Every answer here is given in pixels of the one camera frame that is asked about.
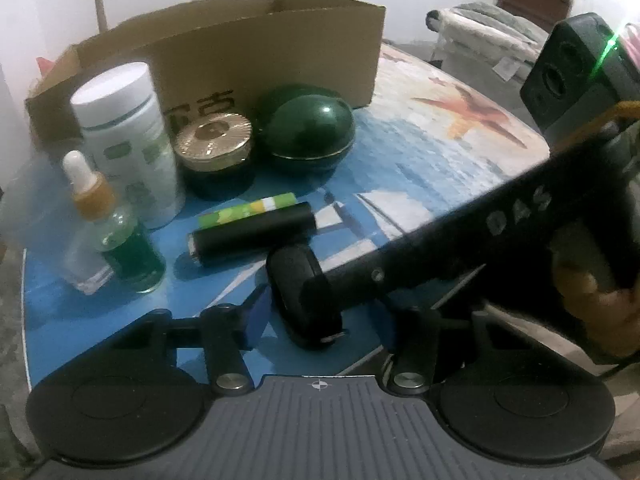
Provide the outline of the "person's right hand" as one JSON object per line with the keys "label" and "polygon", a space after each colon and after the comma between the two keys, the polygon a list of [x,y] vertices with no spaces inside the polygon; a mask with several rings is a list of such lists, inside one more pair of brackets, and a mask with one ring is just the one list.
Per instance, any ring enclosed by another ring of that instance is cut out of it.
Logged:
{"label": "person's right hand", "polygon": [[639,281],[602,292],[592,273],[553,256],[553,279],[565,311],[578,322],[576,344],[595,361],[622,362],[639,352]]}

